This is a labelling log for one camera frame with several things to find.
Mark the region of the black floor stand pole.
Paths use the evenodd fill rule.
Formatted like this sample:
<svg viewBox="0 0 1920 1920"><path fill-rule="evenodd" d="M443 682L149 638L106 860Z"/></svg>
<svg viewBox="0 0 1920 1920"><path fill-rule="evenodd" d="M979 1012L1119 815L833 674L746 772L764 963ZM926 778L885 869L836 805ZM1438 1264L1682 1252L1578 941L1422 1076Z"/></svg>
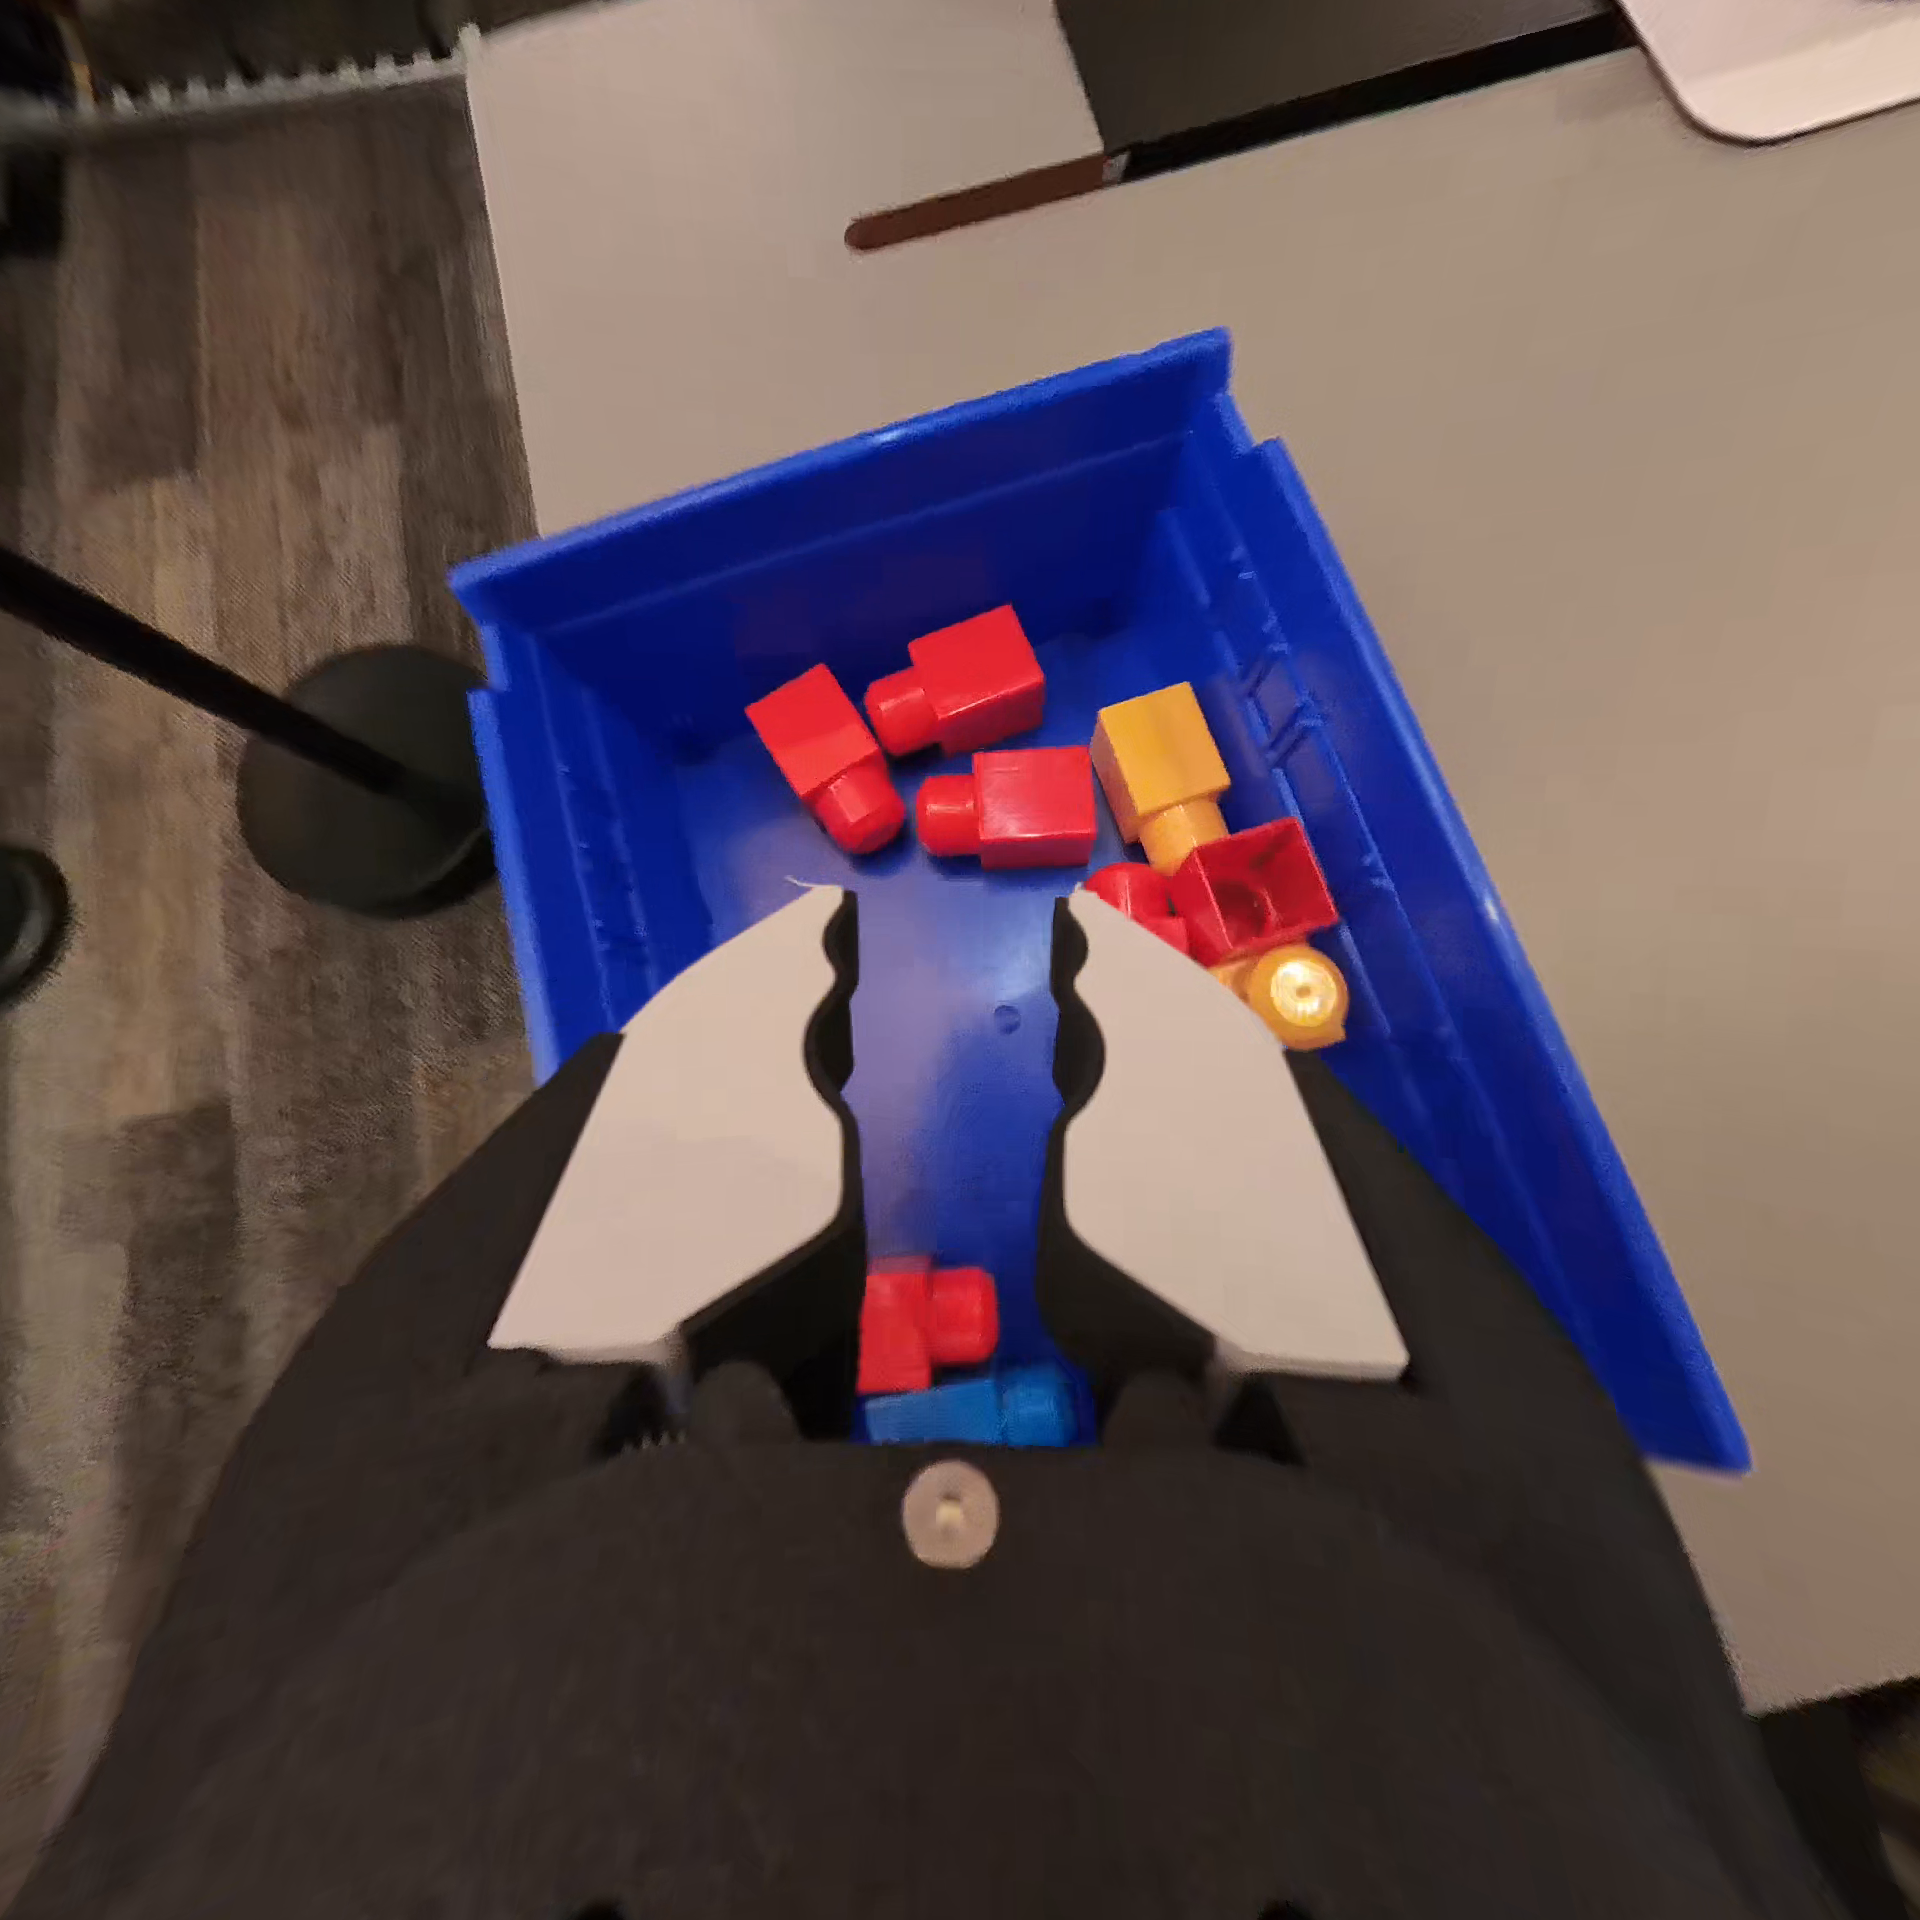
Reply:
<svg viewBox="0 0 1920 1920"><path fill-rule="evenodd" d="M492 879L472 732L482 681L466 659L349 648L275 695L15 549L3 549L3 610L236 729L236 831L290 896L412 921Z"/></svg>

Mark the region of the blue plastic bin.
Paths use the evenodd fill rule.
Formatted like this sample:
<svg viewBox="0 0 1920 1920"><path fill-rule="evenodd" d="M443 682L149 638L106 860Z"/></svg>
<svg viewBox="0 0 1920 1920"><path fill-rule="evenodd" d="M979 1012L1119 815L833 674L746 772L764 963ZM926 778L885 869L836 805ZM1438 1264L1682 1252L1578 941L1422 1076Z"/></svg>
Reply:
<svg viewBox="0 0 1920 1920"><path fill-rule="evenodd" d="M1053 1081L1053 901L908 833L845 856L746 708L813 666L848 695L1011 607L1041 746L1190 685L1225 820L1293 815L1355 998L1329 1067L1573 1334L1650 1460L1751 1450L1550 998L1224 331L885 425L447 578L535 1080L806 883L859 901L849 1109L882 1252L985 1266L1002 1356L1031 1295Z"/></svg>

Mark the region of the pile of mega blocks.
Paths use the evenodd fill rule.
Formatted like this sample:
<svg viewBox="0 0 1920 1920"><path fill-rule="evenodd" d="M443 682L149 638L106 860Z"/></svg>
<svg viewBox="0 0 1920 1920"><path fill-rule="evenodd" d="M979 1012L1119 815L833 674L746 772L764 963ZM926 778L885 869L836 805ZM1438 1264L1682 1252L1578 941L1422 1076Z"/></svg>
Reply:
<svg viewBox="0 0 1920 1920"><path fill-rule="evenodd" d="M1031 1304L1057 1019L1056 896L1104 901L1276 1035L1344 1041L1339 911L1307 831L1252 801L1225 719L1190 682L1093 707L1011 604L916 638L861 708L823 669L746 708L848 856L904 856L904 908L861 911L882 1006L855 1015L852 1105L874 1154L874 1275L855 1418L871 1444L1079 1441L1091 1395Z"/></svg>

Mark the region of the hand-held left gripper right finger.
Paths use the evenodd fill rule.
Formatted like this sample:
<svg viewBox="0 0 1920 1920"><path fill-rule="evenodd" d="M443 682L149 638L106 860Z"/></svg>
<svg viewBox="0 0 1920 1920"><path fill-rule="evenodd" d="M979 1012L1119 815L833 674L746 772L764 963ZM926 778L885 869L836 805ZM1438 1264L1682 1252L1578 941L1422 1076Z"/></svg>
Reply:
<svg viewBox="0 0 1920 1920"><path fill-rule="evenodd" d="M1393 1385L1407 1342L1277 1041L1079 888L1056 901L1044 1332L1098 1410L1141 1378Z"/></svg>

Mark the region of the white tablet stand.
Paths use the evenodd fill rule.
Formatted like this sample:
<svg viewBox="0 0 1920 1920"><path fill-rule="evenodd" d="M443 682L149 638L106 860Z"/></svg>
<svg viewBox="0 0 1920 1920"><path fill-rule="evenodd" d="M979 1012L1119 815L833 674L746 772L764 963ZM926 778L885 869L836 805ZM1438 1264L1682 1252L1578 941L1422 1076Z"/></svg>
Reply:
<svg viewBox="0 0 1920 1920"><path fill-rule="evenodd" d="M1693 132L1773 145L1918 104L1918 3L1618 3Z"/></svg>

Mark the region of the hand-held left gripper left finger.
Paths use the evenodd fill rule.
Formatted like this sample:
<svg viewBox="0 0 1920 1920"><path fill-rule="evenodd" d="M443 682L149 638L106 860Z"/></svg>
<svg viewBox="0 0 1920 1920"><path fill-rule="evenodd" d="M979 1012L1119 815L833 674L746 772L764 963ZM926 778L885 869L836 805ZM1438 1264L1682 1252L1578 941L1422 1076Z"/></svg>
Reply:
<svg viewBox="0 0 1920 1920"><path fill-rule="evenodd" d="M868 1271L859 901L794 888L619 1031L488 1352L848 1397Z"/></svg>

